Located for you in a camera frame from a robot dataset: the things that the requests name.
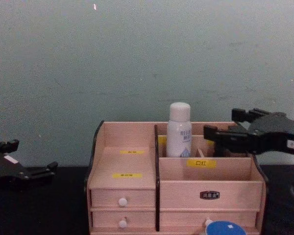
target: yellow sticker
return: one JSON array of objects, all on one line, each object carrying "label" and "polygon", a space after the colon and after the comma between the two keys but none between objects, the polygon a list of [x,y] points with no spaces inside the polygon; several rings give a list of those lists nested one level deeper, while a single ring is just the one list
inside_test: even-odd
[{"label": "yellow sticker", "polygon": [[114,173],[112,178],[142,178],[143,174],[141,173]]},{"label": "yellow sticker", "polygon": [[207,144],[208,144],[208,145],[214,145],[215,142],[213,142],[213,141],[207,141]]},{"label": "yellow sticker", "polygon": [[187,166],[193,168],[216,168],[216,160],[198,160],[198,159],[188,159]]},{"label": "yellow sticker", "polygon": [[145,151],[143,150],[120,150],[121,154],[143,154]]},{"label": "yellow sticker", "polygon": [[158,136],[158,144],[167,145],[167,136]]}]

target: gray wall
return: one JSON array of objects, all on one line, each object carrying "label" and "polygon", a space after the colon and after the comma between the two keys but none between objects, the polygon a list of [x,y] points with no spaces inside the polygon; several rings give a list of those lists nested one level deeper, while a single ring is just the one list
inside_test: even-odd
[{"label": "gray wall", "polygon": [[[294,118],[294,0],[0,0],[0,139],[24,165],[86,165],[102,119],[175,101],[192,121]],[[278,156],[259,159],[294,163]]]}]

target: wooden drawer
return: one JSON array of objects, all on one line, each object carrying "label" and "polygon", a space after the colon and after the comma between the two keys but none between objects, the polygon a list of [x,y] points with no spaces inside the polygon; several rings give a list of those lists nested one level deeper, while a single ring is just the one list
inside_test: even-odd
[{"label": "wooden drawer", "polygon": [[126,220],[126,228],[120,229],[126,231],[127,228],[154,228],[155,210],[148,211],[105,211],[94,210],[93,227],[94,228],[119,228],[119,222]]},{"label": "wooden drawer", "polygon": [[92,207],[121,207],[119,200],[127,200],[127,208],[155,207],[155,190],[93,189]]},{"label": "wooden drawer", "polygon": [[[259,211],[261,181],[161,181],[161,208],[253,209]],[[205,191],[216,191],[219,198],[201,199]]]},{"label": "wooden drawer", "polygon": [[226,220],[243,227],[255,227],[256,212],[160,212],[162,227],[202,227],[207,218],[213,221]]}]

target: blue lid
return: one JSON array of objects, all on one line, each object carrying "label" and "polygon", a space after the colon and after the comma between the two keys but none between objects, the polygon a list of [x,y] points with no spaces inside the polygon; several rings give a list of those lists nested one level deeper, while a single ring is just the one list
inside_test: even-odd
[{"label": "blue lid", "polygon": [[246,235],[237,224],[228,221],[215,221],[206,228],[207,235]]}]

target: wooden compartment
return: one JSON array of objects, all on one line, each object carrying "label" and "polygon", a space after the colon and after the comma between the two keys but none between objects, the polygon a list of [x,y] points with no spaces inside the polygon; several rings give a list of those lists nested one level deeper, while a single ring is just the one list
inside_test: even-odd
[{"label": "wooden compartment", "polygon": [[[206,124],[235,125],[192,122],[192,158],[174,159],[165,157],[166,122],[102,122],[85,180],[90,234],[192,235],[204,231],[209,217],[231,220],[258,235],[266,184],[255,158],[212,158],[214,143],[203,138]],[[220,198],[201,199],[204,191],[217,191]],[[126,206],[119,205],[121,198]],[[125,217],[128,226],[121,229],[118,223]]]}]

